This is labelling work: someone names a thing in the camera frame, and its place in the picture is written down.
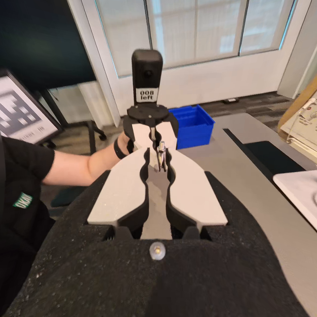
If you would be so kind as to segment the black monitor stand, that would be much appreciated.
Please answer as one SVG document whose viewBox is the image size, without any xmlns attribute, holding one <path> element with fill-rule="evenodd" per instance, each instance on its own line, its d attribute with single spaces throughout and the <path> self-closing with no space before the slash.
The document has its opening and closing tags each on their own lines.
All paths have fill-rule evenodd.
<svg viewBox="0 0 317 317">
<path fill-rule="evenodd" d="M 97 127 L 96 123 L 93 120 L 68 123 L 64 115 L 62 114 L 61 110 L 58 108 L 56 102 L 54 101 L 54 97 L 52 93 L 50 93 L 48 89 L 40 90 L 40 91 L 36 90 L 35 96 L 38 100 L 40 100 L 40 97 L 42 97 L 45 100 L 49 109 L 54 114 L 56 118 L 55 120 L 58 122 L 58 124 L 61 126 L 62 129 L 71 128 L 71 127 L 80 127 L 80 126 L 84 126 L 88 129 L 89 146 L 90 146 L 91 155 L 96 152 L 95 133 L 99 134 L 99 138 L 101 141 L 107 140 L 107 136 L 105 135 L 105 133 Z"/>
</svg>

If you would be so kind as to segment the steel bolt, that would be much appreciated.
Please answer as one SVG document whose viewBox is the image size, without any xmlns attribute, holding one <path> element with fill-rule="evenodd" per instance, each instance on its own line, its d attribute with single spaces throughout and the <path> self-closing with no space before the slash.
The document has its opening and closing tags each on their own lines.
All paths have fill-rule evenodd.
<svg viewBox="0 0 317 317">
<path fill-rule="evenodd" d="M 159 145 L 165 145 L 164 141 L 160 141 Z M 164 171 L 166 172 L 166 151 L 164 153 L 159 153 L 157 151 L 157 158 L 158 158 L 158 167 L 159 167 L 159 171 Z"/>
</svg>

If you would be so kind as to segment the large paned window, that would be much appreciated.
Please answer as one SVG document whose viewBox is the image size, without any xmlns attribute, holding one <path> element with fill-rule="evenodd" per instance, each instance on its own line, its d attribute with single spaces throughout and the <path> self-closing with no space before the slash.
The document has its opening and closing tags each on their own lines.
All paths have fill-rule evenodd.
<svg viewBox="0 0 317 317">
<path fill-rule="evenodd" d="M 136 49 L 158 50 L 163 68 L 279 50 L 295 7 L 288 0 L 94 1 L 118 77 Z"/>
</svg>

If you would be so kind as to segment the printed instruction sheet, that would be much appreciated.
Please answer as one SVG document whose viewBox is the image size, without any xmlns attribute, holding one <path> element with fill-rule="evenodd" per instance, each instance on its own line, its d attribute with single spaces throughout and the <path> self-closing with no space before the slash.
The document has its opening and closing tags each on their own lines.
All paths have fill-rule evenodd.
<svg viewBox="0 0 317 317">
<path fill-rule="evenodd" d="M 291 132 L 290 140 L 291 143 L 296 141 L 305 147 L 317 151 L 317 93 L 315 93 L 311 98 L 315 98 L 316 101 L 311 104 L 296 121 L 296 124 Z M 289 132 L 296 114 L 294 114 L 281 127 L 281 130 L 286 132 L 286 135 Z"/>
</svg>

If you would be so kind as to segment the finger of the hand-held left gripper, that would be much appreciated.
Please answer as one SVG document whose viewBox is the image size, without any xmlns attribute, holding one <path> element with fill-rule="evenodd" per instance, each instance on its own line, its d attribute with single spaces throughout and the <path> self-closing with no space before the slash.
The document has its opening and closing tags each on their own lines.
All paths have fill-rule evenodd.
<svg viewBox="0 0 317 317">
<path fill-rule="evenodd" d="M 177 137 L 170 122 L 161 122 L 156 125 L 156 144 L 157 146 L 163 141 L 165 147 L 176 150 Z"/>
<path fill-rule="evenodd" d="M 152 128 L 143 124 L 132 124 L 134 135 L 134 149 L 143 147 L 154 149 L 154 141 L 152 139 Z"/>
</svg>

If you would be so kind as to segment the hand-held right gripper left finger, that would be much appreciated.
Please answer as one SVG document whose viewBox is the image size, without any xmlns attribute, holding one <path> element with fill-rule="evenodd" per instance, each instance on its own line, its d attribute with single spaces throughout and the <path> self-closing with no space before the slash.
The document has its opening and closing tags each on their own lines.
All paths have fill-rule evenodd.
<svg viewBox="0 0 317 317">
<path fill-rule="evenodd" d="M 110 170 L 88 224 L 127 227 L 131 232 L 143 226 L 149 216 L 149 161 L 150 149 L 141 148 Z"/>
</svg>

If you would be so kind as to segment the blue plastic bin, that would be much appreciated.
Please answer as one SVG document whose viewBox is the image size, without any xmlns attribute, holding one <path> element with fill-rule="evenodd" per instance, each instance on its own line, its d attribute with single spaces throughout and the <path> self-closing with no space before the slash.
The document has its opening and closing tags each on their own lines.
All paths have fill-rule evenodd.
<svg viewBox="0 0 317 317">
<path fill-rule="evenodd" d="M 177 149 L 186 149 L 210 143 L 215 121 L 200 106 L 169 109 L 178 121 Z"/>
</svg>

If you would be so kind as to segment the person's left forearm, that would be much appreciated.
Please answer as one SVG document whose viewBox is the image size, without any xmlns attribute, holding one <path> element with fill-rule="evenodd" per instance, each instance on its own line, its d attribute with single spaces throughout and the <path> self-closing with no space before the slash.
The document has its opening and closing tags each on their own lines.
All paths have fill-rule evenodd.
<svg viewBox="0 0 317 317">
<path fill-rule="evenodd" d="M 52 166 L 42 182 L 46 185 L 90 186 L 119 161 L 113 144 L 91 156 L 54 151 Z"/>
</svg>

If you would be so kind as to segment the teal office chair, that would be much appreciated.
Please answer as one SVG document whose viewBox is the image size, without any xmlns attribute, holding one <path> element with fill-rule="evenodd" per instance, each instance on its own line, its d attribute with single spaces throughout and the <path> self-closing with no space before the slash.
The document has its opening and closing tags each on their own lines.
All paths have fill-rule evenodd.
<svg viewBox="0 0 317 317">
<path fill-rule="evenodd" d="M 70 186 L 61 189 L 52 199 L 50 206 L 52 208 L 67 207 L 69 206 L 83 191 L 86 186 Z"/>
</svg>

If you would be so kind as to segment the large black monitor screen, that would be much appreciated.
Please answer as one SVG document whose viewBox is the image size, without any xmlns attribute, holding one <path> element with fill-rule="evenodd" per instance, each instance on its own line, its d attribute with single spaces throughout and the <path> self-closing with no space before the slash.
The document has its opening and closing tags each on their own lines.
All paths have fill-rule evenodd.
<svg viewBox="0 0 317 317">
<path fill-rule="evenodd" d="M 0 67 L 30 91 L 96 80 L 65 0 L 0 1 Z"/>
</svg>

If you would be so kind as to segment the person's black shirt torso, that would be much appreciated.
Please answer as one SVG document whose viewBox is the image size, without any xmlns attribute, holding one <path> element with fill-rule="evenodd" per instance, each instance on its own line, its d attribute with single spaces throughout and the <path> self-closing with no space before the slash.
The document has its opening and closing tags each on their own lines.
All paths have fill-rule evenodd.
<svg viewBox="0 0 317 317">
<path fill-rule="evenodd" d="M 54 160 L 52 149 L 2 137 L 5 183 L 1 217 L 0 308 L 10 307 L 55 223 L 41 201 L 41 184 Z"/>
</svg>

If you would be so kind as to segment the black wrist watch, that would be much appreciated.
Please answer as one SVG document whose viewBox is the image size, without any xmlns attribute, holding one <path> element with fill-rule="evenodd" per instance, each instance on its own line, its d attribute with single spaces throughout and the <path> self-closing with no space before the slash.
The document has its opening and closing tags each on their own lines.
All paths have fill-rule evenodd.
<svg viewBox="0 0 317 317">
<path fill-rule="evenodd" d="M 118 145 L 118 137 L 113 143 L 113 149 L 119 160 L 122 160 L 127 156 L 125 153 L 122 152 L 122 150 L 120 149 Z"/>
</svg>

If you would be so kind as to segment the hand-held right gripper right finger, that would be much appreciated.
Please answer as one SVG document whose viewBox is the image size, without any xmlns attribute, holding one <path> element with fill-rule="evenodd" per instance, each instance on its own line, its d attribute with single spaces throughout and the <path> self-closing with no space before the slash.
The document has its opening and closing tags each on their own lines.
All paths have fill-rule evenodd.
<svg viewBox="0 0 317 317">
<path fill-rule="evenodd" d="M 226 226 L 227 217 L 204 169 L 175 149 L 167 149 L 166 163 L 166 216 L 171 226 L 182 233 L 189 227 L 200 233 L 206 226 Z"/>
</svg>

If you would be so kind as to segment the person's left hand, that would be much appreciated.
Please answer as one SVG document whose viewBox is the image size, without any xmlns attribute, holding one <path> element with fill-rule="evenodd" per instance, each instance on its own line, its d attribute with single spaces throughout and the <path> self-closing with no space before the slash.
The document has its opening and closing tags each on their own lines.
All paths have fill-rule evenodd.
<svg viewBox="0 0 317 317">
<path fill-rule="evenodd" d="M 133 141 L 125 134 L 125 132 L 122 132 L 118 136 L 118 145 L 123 153 L 125 153 L 127 156 L 129 154 L 132 154 L 134 151 L 134 143 Z"/>
</svg>

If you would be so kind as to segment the framed marker sign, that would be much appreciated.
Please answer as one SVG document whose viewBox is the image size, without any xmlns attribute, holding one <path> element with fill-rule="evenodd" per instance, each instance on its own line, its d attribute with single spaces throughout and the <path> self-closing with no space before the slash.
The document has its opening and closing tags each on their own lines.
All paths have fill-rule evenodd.
<svg viewBox="0 0 317 317">
<path fill-rule="evenodd" d="M 42 144 L 63 128 L 7 69 L 0 70 L 1 136 Z"/>
</svg>

